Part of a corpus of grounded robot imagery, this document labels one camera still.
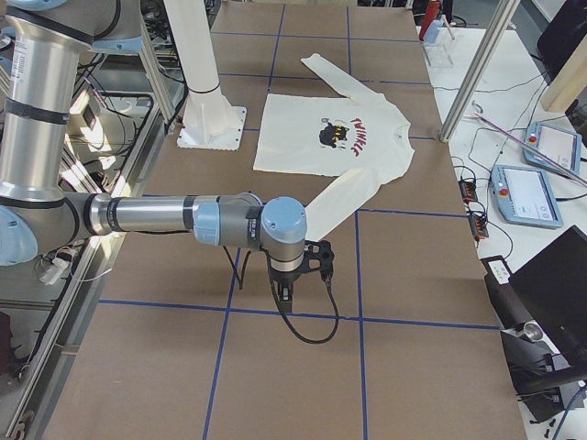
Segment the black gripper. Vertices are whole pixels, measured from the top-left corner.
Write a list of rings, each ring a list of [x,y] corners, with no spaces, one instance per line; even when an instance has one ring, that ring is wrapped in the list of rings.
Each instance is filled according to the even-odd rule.
[[[302,266],[276,269],[269,263],[270,285],[277,295],[280,313],[290,314],[293,310],[294,282],[302,275]]]

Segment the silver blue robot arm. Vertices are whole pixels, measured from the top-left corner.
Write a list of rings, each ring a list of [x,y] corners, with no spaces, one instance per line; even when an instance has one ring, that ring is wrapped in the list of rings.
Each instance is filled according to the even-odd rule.
[[[137,53],[137,1],[10,1],[15,28],[1,145],[1,262],[5,266],[75,240],[113,232],[191,232],[197,241],[260,250],[281,313],[307,272],[305,209],[295,199],[256,195],[113,197],[64,192],[61,154],[82,53]]]

